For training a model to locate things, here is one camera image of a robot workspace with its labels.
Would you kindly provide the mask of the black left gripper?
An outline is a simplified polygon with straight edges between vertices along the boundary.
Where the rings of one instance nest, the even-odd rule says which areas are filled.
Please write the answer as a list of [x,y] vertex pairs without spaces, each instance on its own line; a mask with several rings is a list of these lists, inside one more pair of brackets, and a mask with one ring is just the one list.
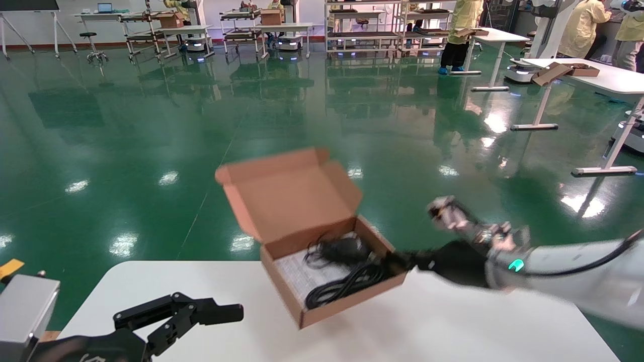
[[[30,361],[150,361],[196,325],[240,322],[239,303],[218,305],[213,298],[193,299],[173,293],[136,305],[113,316],[115,331],[106,335],[73,335],[38,344]],[[143,341],[134,331],[161,322]]]

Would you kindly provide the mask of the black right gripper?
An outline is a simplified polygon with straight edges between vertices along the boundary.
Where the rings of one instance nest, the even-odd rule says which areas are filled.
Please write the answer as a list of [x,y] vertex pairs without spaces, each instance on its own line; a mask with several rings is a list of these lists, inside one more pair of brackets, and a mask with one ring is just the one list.
[[466,287],[490,288],[486,280],[486,261],[490,247],[453,240],[439,249],[388,251],[375,257],[385,275],[400,275],[418,268]]

